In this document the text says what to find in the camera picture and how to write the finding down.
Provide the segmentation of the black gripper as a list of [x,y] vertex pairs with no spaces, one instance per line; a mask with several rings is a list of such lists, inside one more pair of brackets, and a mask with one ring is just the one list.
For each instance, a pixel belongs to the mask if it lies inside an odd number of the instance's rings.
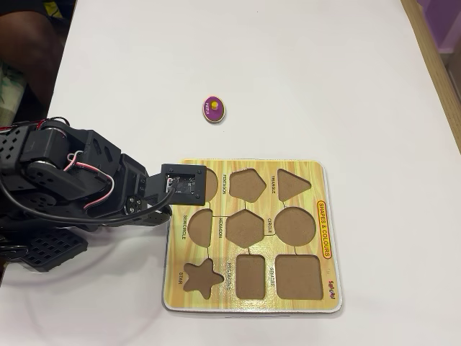
[[[102,203],[94,206],[94,216],[117,216],[139,213],[154,207],[162,200],[161,195],[145,195],[147,171],[145,167],[127,154],[121,154],[119,168],[115,172],[115,187],[112,194]],[[148,215],[135,217],[128,225],[159,226],[172,216],[169,205],[155,210]]]

